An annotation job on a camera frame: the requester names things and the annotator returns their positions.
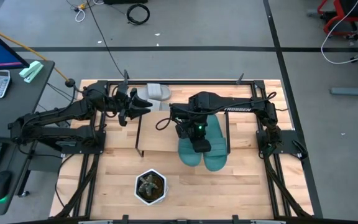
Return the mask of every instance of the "gray desk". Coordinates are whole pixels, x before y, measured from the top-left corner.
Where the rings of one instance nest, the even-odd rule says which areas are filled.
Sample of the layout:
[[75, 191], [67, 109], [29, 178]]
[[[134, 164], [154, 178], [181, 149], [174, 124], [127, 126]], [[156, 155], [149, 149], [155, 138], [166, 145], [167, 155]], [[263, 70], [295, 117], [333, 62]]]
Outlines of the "gray desk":
[[[9, 160], [12, 158], [9, 171], [12, 172], [12, 181], [7, 195], [7, 200], [4, 203], [0, 203], [0, 215], [7, 212], [7, 209], [11, 203], [13, 196], [17, 193], [17, 186], [21, 179], [23, 179], [24, 170], [27, 170], [30, 159], [27, 155], [21, 154], [19, 151], [15, 151], [15, 145], [9, 142], [9, 130], [7, 124], [15, 121], [18, 117], [25, 115], [26, 113], [32, 113], [35, 111], [42, 92], [48, 82], [49, 76], [55, 65], [52, 61], [42, 62], [44, 68], [36, 76], [36, 78], [30, 83], [25, 83], [23, 78], [19, 76], [20, 70], [11, 70], [12, 83], [9, 86], [8, 92], [5, 97], [0, 99], [0, 141], [6, 142], [7, 148], [2, 155], [0, 162], [0, 172], [7, 169]], [[21, 149], [25, 152], [30, 152], [32, 145], [26, 147], [22, 146]]]

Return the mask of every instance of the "concrete floor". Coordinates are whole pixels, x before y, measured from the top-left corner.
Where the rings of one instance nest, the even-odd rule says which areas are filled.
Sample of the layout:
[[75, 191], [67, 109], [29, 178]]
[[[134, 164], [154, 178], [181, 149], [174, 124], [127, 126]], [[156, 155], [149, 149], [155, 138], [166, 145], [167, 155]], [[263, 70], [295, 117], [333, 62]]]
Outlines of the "concrete floor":
[[[71, 0], [79, 4], [80, 0]], [[320, 0], [270, 0], [282, 47], [319, 47], [322, 23], [305, 16]], [[147, 24], [132, 26], [110, 6], [93, 7], [110, 47], [241, 46], [274, 47], [264, 4], [259, 0], [150, 0]], [[128, 5], [115, 6], [126, 11]], [[9, 0], [0, 8], [0, 31], [31, 47], [103, 47], [90, 11], [82, 23], [63, 0]], [[342, 38], [327, 47], [347, 48]], [[36, 58], [20, 52], [24, 58]], [[120, 78], [107, 52], [42, 52], [78, 82], [83, 78]], [[282, 79], [275, 52], [132, 51], [112, 52], [131, 78]], [[358, 63], [331, 65], [320, 53], [284, 52], [285, 65], [309, 150], [325, 218], [358, 220], [358, 97], [332, 96], [334, 86], [358, 86]], [[348, 60], [352, 53], [329, 53]], [[50, 83], [64, 89], [53, 73]], [[46, 88], [40, 104], [61, 107], [67, 100]], [[34, 172], [26, 187], [32, 194], [15, 198], [0, 223], [47, 218], [56, 174]]]

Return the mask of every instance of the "yellow cable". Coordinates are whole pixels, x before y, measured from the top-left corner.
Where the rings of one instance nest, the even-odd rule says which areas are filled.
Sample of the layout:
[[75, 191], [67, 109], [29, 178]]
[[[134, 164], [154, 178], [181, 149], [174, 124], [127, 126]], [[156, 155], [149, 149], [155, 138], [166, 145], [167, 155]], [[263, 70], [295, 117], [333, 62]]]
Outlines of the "yellow cable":
[[[2, 33], [0, 33], [0, 36], [5, 38], [5, 39], [7, 39], [7, 40], [9, 40], [9, 41], [11, 41], [11, 42], [13, 42], [13, 43], [15, 43], [15, 44], [17, 44], [17, 45], [19, 45], [19, 46], [21, 46], [21, 47], [23, 47], [23, 48], [25, 48], [26, 50], [36, 54], [36, 56], [42, 58], [42, 60], [48, 60], [44, 56], [42, 56], [38, 52], [36, 52], [35, 50], [31, 49], [30, 47], [28, 47], [28, 46], [26, 46], [26, 45], [24, 45], [24, 44], [22, 44], [22, 43], [20, 43], [20, 42], [18, 42], [16, 40], [10, 38], [10, 37], [2, 34]], [[68, 81], [68, 78], [65, 75], [63, 75], [63, 73], [61, 71], [59, 71], [59, 69], [57, 69], [56, 67], [54, 69], [56, 70], [57, 73], [59, 73], [59, 75], [61, 75], [66, 81]]]

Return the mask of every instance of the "wooden work surface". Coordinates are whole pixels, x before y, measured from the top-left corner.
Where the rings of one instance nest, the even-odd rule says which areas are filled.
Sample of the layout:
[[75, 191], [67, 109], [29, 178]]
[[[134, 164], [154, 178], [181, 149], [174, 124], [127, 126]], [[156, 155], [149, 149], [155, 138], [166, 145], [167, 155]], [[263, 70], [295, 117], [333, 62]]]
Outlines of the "wooden work surface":
[[[81, 86], [96, 81], [83, 80]], [[277, 96], [271, 100], [276, 108], [287, 108], [280, 80], [265, 80], [265, 85], [268, 94], [277, 92]], [[169, 87], [172, 97], [167, 103], [187, 103], [189, 96], [200, 91], [212, 91], [220, 96], [251, 97], [249, 87], [244, 85]], [[106, 120], [106, 149], [99, 160], [92, 219], [121, 219], [122, 215], [129, 215], [132, 220], [228, 220], [236, 214], [240, 219], [273, 218], [264, 162], [258, 157], [255, 136], [257, 125], [253, 113], [229, 113], [231, 153], [225, 167], [218, 172], [208, 171], [203, 162], [196, 167], [188, 167], [181, 162], [176, 152], [176, 134], [165, 130], [158, 132], [154, 128], [156, 120], [166, 117], [161, 114], [166, 115], [167, 112], [151, 112], [142, 118], [139, 149], [145, 151], [143, 158], [134, 149], [138, 119], [128, 121], [126, 127], [118, 125], [116, 118]], [[288, 111], [278, 111], [277, 114], [281, 129], [291, 129]], [[222, 115], [219, 117], [222, 126], [225, 119]], [[87, 121], [73, 120], [71, 126], [77, 128], [87, 124]], [[63, 203], [67, 203], [77, 188], [82, 158], [82, 155], [73, 156], [60, 171], [57, 190]], [[313, 213], [301, 162], [290, 155], [280, 155], [280, 158], [287, 189], [307, 212]], [[163, 202], [146, 206], [134, 196], [135, 177], [151, 168], [167, 177], [169, 191]], [[87, 193], [86, 190], [80, 214], [85, 210]], [[276, 194], [280, 214], [283, 215], [282, 200], [277, 188]], [[55, 195], [50, 215], [57, 214], [61, 209]]]

